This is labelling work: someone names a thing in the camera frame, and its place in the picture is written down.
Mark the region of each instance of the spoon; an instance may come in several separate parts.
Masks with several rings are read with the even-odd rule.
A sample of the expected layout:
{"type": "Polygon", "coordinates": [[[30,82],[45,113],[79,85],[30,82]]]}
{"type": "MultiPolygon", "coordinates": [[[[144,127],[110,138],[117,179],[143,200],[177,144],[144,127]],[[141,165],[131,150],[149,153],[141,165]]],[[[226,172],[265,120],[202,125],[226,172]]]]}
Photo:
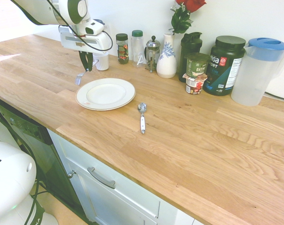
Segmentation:
{"type": "Polygon", "coordinates": [[[141,113],[141,133],[144,134],[146,130],[146,125],[145,125],[145,117],[144,117],[144,112],[146,112],[147,106],[145,103],[141,102],[138,105],[138,111],[141,113]]]}

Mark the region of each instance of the floor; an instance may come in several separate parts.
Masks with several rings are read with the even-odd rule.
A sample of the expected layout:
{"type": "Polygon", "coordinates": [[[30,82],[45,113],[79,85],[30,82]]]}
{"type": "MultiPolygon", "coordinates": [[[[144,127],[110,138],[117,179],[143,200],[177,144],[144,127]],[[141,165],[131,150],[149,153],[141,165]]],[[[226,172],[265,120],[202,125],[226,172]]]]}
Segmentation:
{"type": "MultiPolygon", "coordinates": [[[[40,186],[38,188],[38,192],[42,191],[44,191],[44,189],[40,186]]],[[[30,194],[33,195],[34,193],[35,185],[33,186],[30,194]]],[[[59,225],[88,225],[50,193],[46,192],[39,194],[37,200],[45,209],[46,213],[53,215],[57,219],[59,225]]]]}

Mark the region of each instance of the white cabinet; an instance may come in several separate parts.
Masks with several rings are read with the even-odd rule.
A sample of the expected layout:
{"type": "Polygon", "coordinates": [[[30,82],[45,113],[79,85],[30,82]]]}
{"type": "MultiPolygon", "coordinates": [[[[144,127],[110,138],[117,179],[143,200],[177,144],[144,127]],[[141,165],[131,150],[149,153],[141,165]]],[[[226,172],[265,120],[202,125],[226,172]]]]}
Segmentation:
{"type": "Polygon", "coordinates": [[[192,225],[194,219],[49,130],[86,217],[100,225],[192,225]]]}

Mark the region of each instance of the butcher block counter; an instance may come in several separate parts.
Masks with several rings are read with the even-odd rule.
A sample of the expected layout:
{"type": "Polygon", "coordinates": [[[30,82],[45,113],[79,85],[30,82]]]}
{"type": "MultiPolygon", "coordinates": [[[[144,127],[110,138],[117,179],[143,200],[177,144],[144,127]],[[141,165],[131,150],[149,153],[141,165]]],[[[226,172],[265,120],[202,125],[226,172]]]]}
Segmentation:
{"type": "Polygon", "coordinates": [[[255,107],[185,92],[185,83],[121,65],[86,73],[77,51],[30,35],[0,43],[0,99],[205,225],[284,225],[284,102],[255,107]],[[127,105],[93,111],[84,84],[120,78],[127,105]],[[140,102],[147,104],[140,132],[140,102]]]}

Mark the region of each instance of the fork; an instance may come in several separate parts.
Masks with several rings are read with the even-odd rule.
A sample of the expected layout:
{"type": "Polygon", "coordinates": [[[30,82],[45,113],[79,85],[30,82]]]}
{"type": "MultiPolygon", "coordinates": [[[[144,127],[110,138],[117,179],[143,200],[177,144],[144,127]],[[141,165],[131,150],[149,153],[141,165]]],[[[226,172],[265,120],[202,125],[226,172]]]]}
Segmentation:
{"type": "Polygon", "coordinates": [[[76,79],[75,79],[75,85],[79,85],[79,84],[80,84],[82,76],[83,76],[87,71],[89,71],[89,70],[87,69],[84,73],[80,73],[80,74],[77,75],[77,77],[76,77],[76,79]]]}

